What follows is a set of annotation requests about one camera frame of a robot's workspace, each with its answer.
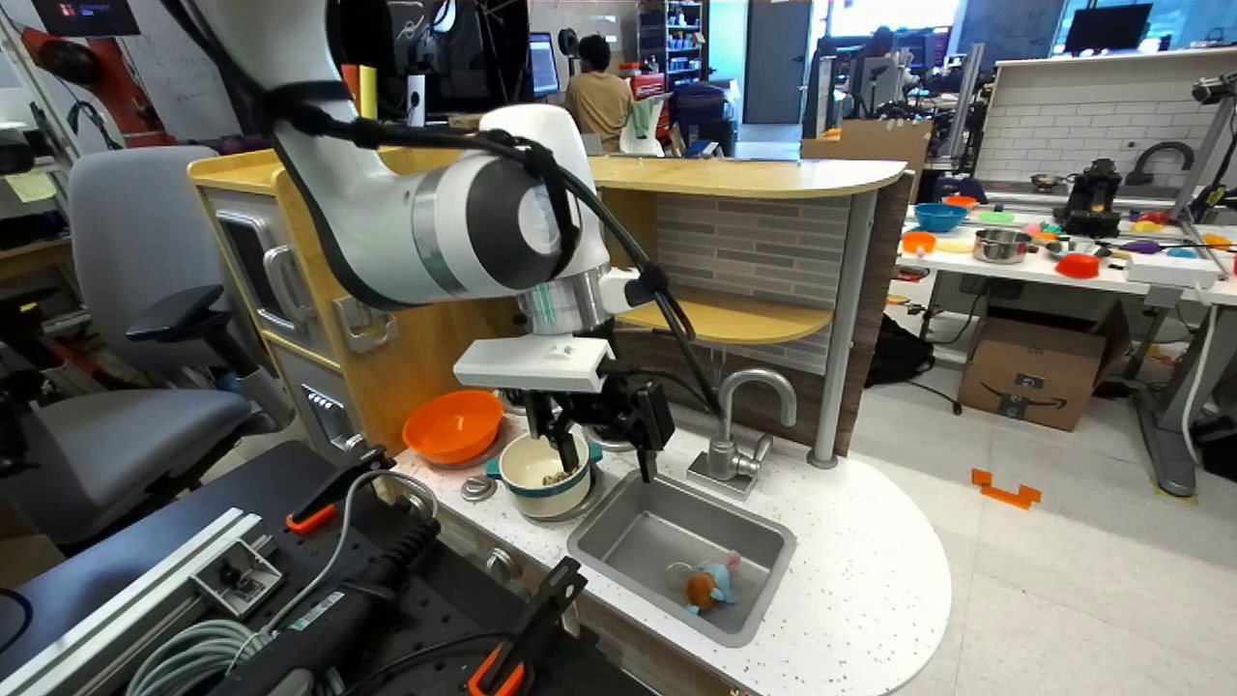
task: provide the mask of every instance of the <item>black bag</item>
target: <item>black bag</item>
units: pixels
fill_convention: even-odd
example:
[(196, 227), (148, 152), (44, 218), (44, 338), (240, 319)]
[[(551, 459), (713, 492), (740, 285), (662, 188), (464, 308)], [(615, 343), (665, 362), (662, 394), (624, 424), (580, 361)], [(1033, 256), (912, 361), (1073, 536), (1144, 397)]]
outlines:
[(877, 339), (877, 356), (865, 372), (865, 387), (910, 384), (933, 367), (937, 367), (933, 343), (919, 339), (916, 332), (899, 330), (895, 319), (881, 318), (881, 339)]

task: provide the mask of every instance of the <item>orange bowl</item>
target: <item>orange bowl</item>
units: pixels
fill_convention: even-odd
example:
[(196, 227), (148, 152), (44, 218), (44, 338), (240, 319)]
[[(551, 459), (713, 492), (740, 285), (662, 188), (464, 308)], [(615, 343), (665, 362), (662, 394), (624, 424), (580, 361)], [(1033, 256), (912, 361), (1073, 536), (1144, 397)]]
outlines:
[(1095, 280), (1098, 276), (1098, 256), (1060, 256), (1055, 271), (1068, 280)]
[(402, 420), (410, 445), (434, 469), (475, 464), (504, 424), (504, 401), (490, 392), (450, 392)]
[(899, 236), (899, 251), (910, 251), (910, 256), (933, 256), (933, 247), (937, 247), (937, 236), (933, 232), (903, 232)]

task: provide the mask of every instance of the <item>sink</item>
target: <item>sink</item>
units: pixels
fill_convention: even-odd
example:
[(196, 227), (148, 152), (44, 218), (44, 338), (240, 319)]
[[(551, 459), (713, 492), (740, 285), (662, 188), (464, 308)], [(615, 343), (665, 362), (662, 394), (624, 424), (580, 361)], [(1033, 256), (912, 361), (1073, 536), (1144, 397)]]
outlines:
[[(572, 532), (572, 554), (615, 584), (655, 600), (701, 633), (742, 644), (752, 637), (795, 536), (742, 506), (676, 479), (627, 475)], [(718, 567), (740, 558), (736, 602), (694, 611), (669, 567)]]

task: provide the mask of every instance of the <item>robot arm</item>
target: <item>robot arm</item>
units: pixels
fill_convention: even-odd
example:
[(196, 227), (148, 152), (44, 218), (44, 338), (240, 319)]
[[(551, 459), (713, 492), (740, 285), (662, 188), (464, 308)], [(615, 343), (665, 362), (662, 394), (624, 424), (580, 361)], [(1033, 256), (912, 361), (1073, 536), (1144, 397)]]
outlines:
[[(399, 176), (374, 145), (334, 135), (357, 122), (357, 108), (329, 55), (325, 0), (166, 0), (166, 8), (209, 44), (228, 76), (269, 104), (277, 160), (357, 298), (430, 305), (533, 292), (527, 305), (558, 305), (558, 318), (533, 312), (537, 332), (595, 330), (627, 308), (615, 303), (627, 303), (630, 276), (606, 276), (595, 211), (550, 188), (546, 171), (472, 152), (457, 167)], [(530, 160), (550, 152), (593, 188), (569, 112), (497, 108), (483, 117), (483, 130), (514, 135)]]
[[(665, 394), (655, 377), (624, 376), (602, 338), (577, 332), (595, 332), (655, 292), (682, 338), (692, 326), (630, 240), (620, 236), (639, 271), (612, 268), (602, 223), (620, 232), (620, 222), (595, 201), (589, 152), (566, 108), (493, 108), (478, 120), (478, 138), (384, 126), (357, 120), (329, 55), (325, 0), (166, 0), (166, 8), (223, 76), (269, 108), (277, 160), (317, 218), (344, 289), (371, 305), (522, 298), (542, 338), (472, 343), (457, 362), (461, 384), (527, 397), (533, 433), (559, 447), (566, 469), (577, 455), (569, 424), (584, 420), (639, 445), (648, 479), (674, 433)], [(402, 176), (387, 171), (380, 143), (483, 152)]]

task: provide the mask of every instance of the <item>computer screen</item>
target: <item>computer screen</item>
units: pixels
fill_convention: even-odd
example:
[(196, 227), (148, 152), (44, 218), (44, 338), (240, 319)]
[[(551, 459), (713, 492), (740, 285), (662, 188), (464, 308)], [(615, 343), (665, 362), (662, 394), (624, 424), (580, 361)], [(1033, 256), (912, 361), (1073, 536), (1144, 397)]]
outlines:
[(1078, 8), (1068, 55), (1084, 51), (1136, 51), (1149, 35), (1152, 4), (1122, 4), (1122, 8)]
[(558, 63), (551, 63), (551, 35), (550, 29), (530, 29), (530, 76), (533, 76), (533, 98), (558, 98)]
[(126, 0), (35, 0), (48, 35), (138, 35)]

